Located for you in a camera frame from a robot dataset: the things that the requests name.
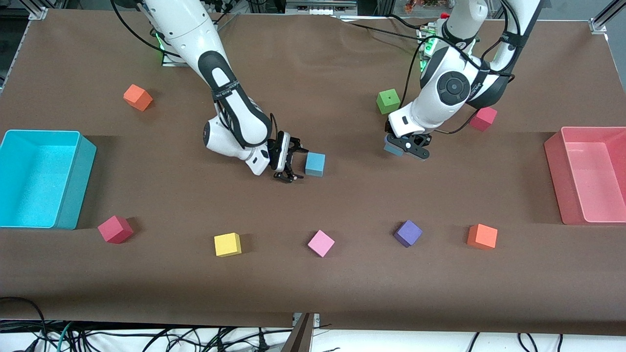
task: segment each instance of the teal cable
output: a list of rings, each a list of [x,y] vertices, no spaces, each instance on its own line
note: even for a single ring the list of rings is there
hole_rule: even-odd
[[[65,334],[68,332],[70,325],[72,325],[71,321],[65,326],[65,328],[63,328],[63,332],[61,333],[61,336],[59,336],[59,344],[56,346],[56,352],[61,352],[61,345],[63,344],[63,338],[65,337]]]

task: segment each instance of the purple cube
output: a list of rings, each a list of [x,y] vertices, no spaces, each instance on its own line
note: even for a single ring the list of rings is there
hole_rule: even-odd
[[[415,244],[415,241],[418,240],[419,236],[422,235],[422,229],[420,229],[416,224],[413,224],[413,221],[407,220],[402,226],[396,231],[394,237],[400,242],[405,248],[411,247]]]

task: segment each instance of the light pink cube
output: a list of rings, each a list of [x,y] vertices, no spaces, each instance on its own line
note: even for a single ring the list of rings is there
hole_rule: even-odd
[[[319,230],[309,242],[309,248],[315,251],[320,257],[324,257],[333,244],[335,244],[335,241],[328,237],[324,231]]]
[[[98,226],[98,230],[106,242],[113,244],[120,244],[133,234],[128,221],[117,215]]]
[[[478,110],[476,116],[469,122],[469,124],[477,130],[484,132],[496,119],[498,112],[490,107],[482,108]]]

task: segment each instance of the yellow cube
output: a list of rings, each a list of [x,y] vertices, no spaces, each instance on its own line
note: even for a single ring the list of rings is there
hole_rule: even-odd
[[[215,236],[215,255],[218,257],[241,254],[241,242],[236,233]]]

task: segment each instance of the green cube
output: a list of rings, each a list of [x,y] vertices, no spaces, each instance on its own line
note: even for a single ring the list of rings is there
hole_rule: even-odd
[[[390,89],[378,93],[376,104],[378,104],[381,114],[387,115],[388,113],[396,111],[400,107],[400,98],[398,98],[398,94],[395,89]]]

